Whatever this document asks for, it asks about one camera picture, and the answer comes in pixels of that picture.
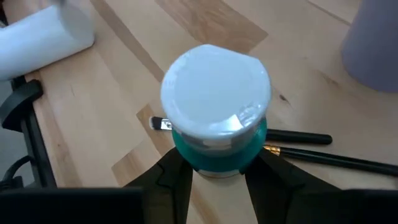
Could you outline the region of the white paint tube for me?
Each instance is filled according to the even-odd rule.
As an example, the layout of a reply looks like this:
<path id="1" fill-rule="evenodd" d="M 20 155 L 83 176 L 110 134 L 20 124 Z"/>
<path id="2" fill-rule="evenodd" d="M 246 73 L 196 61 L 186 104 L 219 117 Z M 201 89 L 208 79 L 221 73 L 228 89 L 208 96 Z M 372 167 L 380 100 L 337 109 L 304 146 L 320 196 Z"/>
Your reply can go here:
<path id="1" fill-rule="evenodd" d="M 57 0 L 0 28 L 0 81 L 38 70 L 91 47 L 91 19 L 67 0 Z"/>

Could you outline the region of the black brush wide silver ferrule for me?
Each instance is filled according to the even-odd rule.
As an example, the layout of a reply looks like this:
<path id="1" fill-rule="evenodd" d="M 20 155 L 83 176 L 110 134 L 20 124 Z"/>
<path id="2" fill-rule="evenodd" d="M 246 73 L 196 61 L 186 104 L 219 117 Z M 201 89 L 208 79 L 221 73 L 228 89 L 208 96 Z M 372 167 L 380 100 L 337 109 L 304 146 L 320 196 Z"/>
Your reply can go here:
<path id="1" fill-rule="evenodd" d="M 149 126 L 154 130 L 172 130 L 170 120 L 158 116 L 151 116 L 149 118 Z M 320 145 L 330 145 L 333 142 L 333 138 L 329 134 L 305 133 L 279 129 L 268 129 L 266 140 Z"/>

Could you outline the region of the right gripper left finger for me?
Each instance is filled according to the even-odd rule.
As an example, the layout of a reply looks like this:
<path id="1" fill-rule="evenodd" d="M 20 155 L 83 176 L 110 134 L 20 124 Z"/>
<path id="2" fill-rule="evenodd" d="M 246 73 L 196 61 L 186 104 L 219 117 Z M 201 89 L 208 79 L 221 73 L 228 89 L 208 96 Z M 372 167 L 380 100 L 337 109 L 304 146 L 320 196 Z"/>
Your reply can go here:
<path id="1" fill-rule="evenodd" d="M 193 169 L 176 148 L 126 187 L 143 191 L 145 224 L 186 224 Z"/>

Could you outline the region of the black table-edge bracket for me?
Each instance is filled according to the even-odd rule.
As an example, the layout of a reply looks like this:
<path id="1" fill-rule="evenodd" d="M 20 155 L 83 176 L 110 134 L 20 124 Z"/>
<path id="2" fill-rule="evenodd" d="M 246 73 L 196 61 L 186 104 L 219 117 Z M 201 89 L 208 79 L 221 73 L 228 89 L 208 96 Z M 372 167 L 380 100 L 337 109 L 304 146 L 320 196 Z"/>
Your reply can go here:
<path id="1" fill-rule="evenodd" d="M 31 80 L 9 95 L 0 106 L 0 124 L 4 129 L 22 132 L 21 121 L 30 111 L 32 103 L 43 95 L 38 80 Z"/>

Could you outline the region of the green Viridian paint bottle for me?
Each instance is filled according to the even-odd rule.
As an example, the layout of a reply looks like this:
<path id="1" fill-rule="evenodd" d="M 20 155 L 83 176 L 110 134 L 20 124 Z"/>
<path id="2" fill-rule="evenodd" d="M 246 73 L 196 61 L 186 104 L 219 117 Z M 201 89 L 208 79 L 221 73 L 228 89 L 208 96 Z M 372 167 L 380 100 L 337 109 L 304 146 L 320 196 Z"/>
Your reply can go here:
<path id="1" fill-rule="evenodd" d="M 203 44 L 165 73 L 160 100 L 180 155 L 201 175 L 242 173 L 266 140 L 271 82 L 252 56 Z"/>

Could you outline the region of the lilac plastic cup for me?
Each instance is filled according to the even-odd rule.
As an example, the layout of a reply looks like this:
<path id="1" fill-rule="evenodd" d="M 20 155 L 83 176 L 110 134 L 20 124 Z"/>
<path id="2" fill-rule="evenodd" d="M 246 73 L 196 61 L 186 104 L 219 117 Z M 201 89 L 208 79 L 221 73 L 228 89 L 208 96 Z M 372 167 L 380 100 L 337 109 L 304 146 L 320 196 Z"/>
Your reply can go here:
<path id="1" fill-rule="evenodd" d="M 362 0 L 343 41 L 348 74 L 374 90 L 398 92 L 398 0 Z"/>

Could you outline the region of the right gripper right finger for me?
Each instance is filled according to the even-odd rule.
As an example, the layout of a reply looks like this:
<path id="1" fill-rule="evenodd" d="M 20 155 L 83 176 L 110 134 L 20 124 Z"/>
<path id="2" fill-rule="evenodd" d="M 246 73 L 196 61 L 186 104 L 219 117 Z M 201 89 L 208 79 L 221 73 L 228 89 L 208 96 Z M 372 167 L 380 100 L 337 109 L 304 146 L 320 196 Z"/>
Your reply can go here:
<path id="1" fill-rule="evenodd" d="M 246 167 L 244 176 L 258 224 L 285 224 L 292 198 L 299 193 L 339 191 L 266 149 Z"/>

